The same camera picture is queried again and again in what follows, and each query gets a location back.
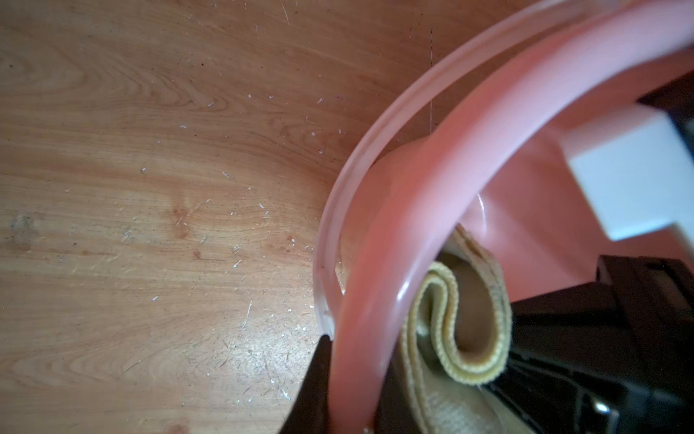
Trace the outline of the pink plastic bucket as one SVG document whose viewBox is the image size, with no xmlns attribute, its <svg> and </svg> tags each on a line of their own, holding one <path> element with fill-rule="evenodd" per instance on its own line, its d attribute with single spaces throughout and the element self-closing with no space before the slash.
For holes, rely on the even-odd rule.
<svg viewBox="0 0 694 434">
<path fill-rule="evenodd" d="M 342 289 L 335 264 L 363 178 L 397 132 L 458 79 L 533 36 L 547 38 L 475 88 L 426 140 L 370 226 Z M 538 130 L 599 84 L 693 42 L 690 1 L 540 1 L 468 41 L 370 127 L 329 195 L 316 236 L 314 303 L 334 340 L 327 402 L 334 433 L 372 426 L 399 328 L 449 233 Z"/>
</svg>

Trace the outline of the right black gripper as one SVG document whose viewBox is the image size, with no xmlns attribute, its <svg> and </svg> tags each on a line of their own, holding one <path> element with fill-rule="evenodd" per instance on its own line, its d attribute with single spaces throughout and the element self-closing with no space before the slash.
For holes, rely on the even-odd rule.
<svg viewBox="0 0 694 434">
<path fill-rule="evenodd" d="M 693 76 L 567 135 L 567 162 L 614 241 L 675 226 L 693 242 Z M 693 430 L 693 269 L 601 256 L 593 281 L 513 304 L 492 391 L 538 433 Z"/>
</svg>

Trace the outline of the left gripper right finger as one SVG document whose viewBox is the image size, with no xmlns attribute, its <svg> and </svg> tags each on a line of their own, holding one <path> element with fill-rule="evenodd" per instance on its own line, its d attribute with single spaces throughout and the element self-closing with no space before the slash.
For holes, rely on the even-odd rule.
<svg viewBox="0 0 694 434">
<path fill-rule="evenodd" d="M 375 433 L 419 434 L 420 429 L 408 402 L 404 368 L 399 347 L 393 351 L 383 383 L 374 422 Z"/>
</svg>

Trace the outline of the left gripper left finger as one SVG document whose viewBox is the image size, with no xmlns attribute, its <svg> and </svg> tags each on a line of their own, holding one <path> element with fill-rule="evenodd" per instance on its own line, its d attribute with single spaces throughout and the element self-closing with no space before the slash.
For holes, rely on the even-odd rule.
<svg viewBox="0 0 694 434">
<path fill-rule="evenodd" d="M 331 353 L 330 337 L 321 336 L 295 403 L 279 434 L 325 434 L 328 432 L 327 391 Z"/>
</svg>

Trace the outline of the yellow cloth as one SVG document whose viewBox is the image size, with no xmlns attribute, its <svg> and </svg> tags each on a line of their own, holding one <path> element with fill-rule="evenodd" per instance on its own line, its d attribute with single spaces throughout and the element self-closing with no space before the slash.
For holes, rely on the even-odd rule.
<svg viewBox="0 0 694 434">
<path fill-rule="evenodd" d="M 506 369 L 511 331 L 501 266 L 457 226 L 430 264 L 399 335 L 401 378 L 421 432 L 531 432 L 484 388 Z"/>
</svg>

